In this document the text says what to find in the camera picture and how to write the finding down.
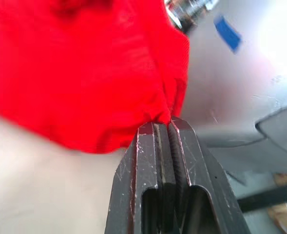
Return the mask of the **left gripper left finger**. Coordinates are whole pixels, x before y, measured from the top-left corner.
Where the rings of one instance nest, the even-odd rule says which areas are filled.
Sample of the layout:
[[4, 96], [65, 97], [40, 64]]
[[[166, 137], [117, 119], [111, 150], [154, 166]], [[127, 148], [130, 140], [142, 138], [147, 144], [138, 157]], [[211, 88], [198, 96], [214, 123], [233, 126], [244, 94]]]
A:
[[177, 234], [176, 181], [167, 126], [140, 126], [112, 184], [106, 234]]

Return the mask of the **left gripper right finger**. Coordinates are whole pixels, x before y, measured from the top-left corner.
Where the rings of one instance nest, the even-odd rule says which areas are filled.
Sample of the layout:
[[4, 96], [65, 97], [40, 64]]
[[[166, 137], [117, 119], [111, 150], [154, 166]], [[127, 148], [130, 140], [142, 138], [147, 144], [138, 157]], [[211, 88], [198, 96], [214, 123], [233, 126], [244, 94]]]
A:
[[180, 233], [250, 233], [223, 167], [199, 142], [193, 128], [185, 120], [173, 118], [168, 135]]

